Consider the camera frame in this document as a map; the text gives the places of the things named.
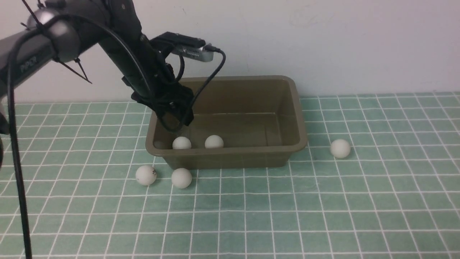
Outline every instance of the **black cable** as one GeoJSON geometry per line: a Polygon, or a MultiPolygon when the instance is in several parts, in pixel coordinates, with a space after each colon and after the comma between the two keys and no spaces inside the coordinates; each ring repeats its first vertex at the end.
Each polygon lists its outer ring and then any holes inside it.
{"type": "Polygon", "coordinates": [[[222,67],[225,64],[225,60],[227,59],[227,56],[225,55],[225,53],[221,49],[213,47],[213,46],[210,46],[210,45],[206,45],[205,50],[220,53],[222,55],[222,61],[220,62],[219,66],[214,70],[214,72],[206,79],[206,81],[203,83],[203,85],[197,90],[197,92],[195,93],[195,96],[193,96],[193,99],[190,102],[189,107],[187,108],[187,111],[185,112],[185,114],[182,117],[182,119],[179,121],[179,124],[174,129],[171,129],[168,125],[166,125],[166,122],[163,120],[163,117],[158,118],[160,123],[162,124],[162,126],[167,131],[169,131],[171,133],[177,133],[183,127],[183,125],[185,123],[185,120],[187,119],[187,116],[189,115],[190,111],[192,110],[192,106],[196,102],[196,99],[198,98],[198,96],[200,96],[200,94],[204,90],[204,88],[217,75],[217,73],[219,73],[219,71],[222,69],[222,67]]]}
{"type": "Polygon", "coordinates": [[[52,19],[50,19],[45,24],[38,23],[40,24],[39,25],[40,28],[30,30],[29,32],[24,34],[21,38],[19,38],[18,41],[15,42],[11,52],[8,55],[8,74],[7,74],[8,116],[10,118],[9,128],[10,128],[10,135],[11,135],[11,149],[12,149],[13,163],[14,163],[14,169],[15,169],[17,192],[18,192],[18,198],[19,198],[19,209],[21,212],[21,223],[22,223],[22,228],[23,228],[24,250],[25,250],[26,259],[32,259],[32,246],[30,242],[30,227],[29,227],[29,218],[27,214],[27,201],[26,201],[26,194],[25,194],[25,188],[24,188],[24,179],[23,179],[23,173],[22,173],[22,168],[21,168],[21,156],[19,153],[19,144],[18,144],[19,142],[17,139],[16,111],[14,108],[15,101],[14,101],[14,85],[12,82],[12,70],[17,65],[16,59],[17,59],[19,50],[21,49],[21,46],[25,42],[27,42],[28,40],[30,40],[31,38],[37,35],[40,35],[45,29],[50,28],[57,21],[61,19],[66,19],[66,18],[79,18],[85,22],[93,24],[99,27],[100,29],[104,30],[106,33],[112,36],[115,40],[117,40],[121,44],[121,46],[125,49],[125,51],[129,54],[130,58],[135,63],[136,68],[141,73],[142,79],[144,80],[145,84],[147,85],[147,88],[152,94],[151,96],[152,105],[155,106],[154,93],[150,89],[150,83],[149,83],[148,77],[145,71],[143,70],[139,60],[136,58],[136,56],[134,56],[134,54],[132,53],[128,45],[117,34],[115,34],[115,32],[113,32],[109,28],[106,28],[104,25],[96,23],[83,16],[69,15],[69,14],[57,15],[53,17],[52,19]]]}

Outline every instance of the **white wall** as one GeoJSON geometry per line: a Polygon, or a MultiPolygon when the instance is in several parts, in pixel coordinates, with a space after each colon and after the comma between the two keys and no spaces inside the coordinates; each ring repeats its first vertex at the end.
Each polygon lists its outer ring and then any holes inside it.
{"type": "MultiPolygon", "coordinates": [[[[28,0],[35,7],[34,0],[28,0]]],[[[301,94],[460,90],[459,0],[134,0],[144,33],[200,37],[223,49],[219,75],[286,75],[301,94]]],[[[19,0],[0,9],[0,36],[28,17],[19,0]]],[[[178,69],[177,57],[170,59],[178,69]]],[[[18,101],[128,100],[121,73],[96,46],[81,57],[93,85],[49,64],[18,101]]],[[[186,77],[213,63],[186,62],[186,77]]]]}

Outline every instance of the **bin rim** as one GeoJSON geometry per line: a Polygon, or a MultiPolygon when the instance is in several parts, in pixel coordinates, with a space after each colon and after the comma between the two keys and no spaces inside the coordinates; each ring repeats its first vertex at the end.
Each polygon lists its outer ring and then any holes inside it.
{"type": "MultiPolygon", "coordinates": [[[[206,77],[188,77],[183,78],[181,82],[196,82],[205,81],[206,77]]],[[[145,140],[145,149],[148,153],[154,156],[166,157],[166,156],[193,156],[193,155],[222,155],[222,154],[254,154],[254,153],[288,153],[297,152],[304,149],[307,146],[308,138],[306,134],[306,127],[304,123],[304,117],[302,113],[302,106],[300,104],[299,94],[293,79],[287,76],[236,76],[236,77],[215,77],[213,81],[235,81],[235,80],[284,80],[287,81],[291,98],[293,100],[294,111],[299,129],[299,142],[294,145],[286,146],[269,146],[269,147],[224,147],[224,148],[192,148],[192,149],[158,149],[154,146],[153,140],[155,137],[155,128],[158,123],[158,118],[154,111],[150,117],[149,128],[147,130],[147,136],[145,140]]]]}

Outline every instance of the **ping pong ball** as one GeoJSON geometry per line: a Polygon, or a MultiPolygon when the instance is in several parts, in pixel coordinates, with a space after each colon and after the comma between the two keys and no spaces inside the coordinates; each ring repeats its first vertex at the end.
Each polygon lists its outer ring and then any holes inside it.
{"type": "Polygon", "coordinates": [[[217,135],[211,135],[204,142],[204,147],[205,148],[222,148],[224,147],[224,140],[217,135]]]}
{"type": "Polygon", "coordinates": [[[192,183],[192,174],[189,170],[185,168],[179,168],[174,170],[172,173],[171,182],[175,187],[184,189],[192,183]]]}
{"type": "Polygon", "coordinates": [[[346,158],[350,151],[350,144],[344,139],[337,139],[331,143],[331,154],[336,158],[346,158]]]}
{"type": "Polygon", "coordinates": [[[173,149],[189,149],[192,148],[192,143],[186,137],[178,137],[172,142],[173,149]]]}
{"type": "Polygon", "coordinates": [[[136,171],[136,180],[138,183],[144,186],[149,186],[153,184],[156,180],[156,171],[153,166],[143,165],[139,167],[136,171]]]}

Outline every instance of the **ball inside bin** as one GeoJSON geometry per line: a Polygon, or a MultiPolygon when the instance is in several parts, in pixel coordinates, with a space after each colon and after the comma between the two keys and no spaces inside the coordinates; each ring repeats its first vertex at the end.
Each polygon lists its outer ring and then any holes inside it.
{"type": "Polygon", "coordinates": [[[192,143],[186,137],[178,137],[172,142],[173,149],[190,149],[192,148],[192,143]]]}
{"type": "Polygon", "coordinates": [[[217,135],[211,135],[204,142],[204,147],[205,148],[223,148],[224,140],[217,135]]]}

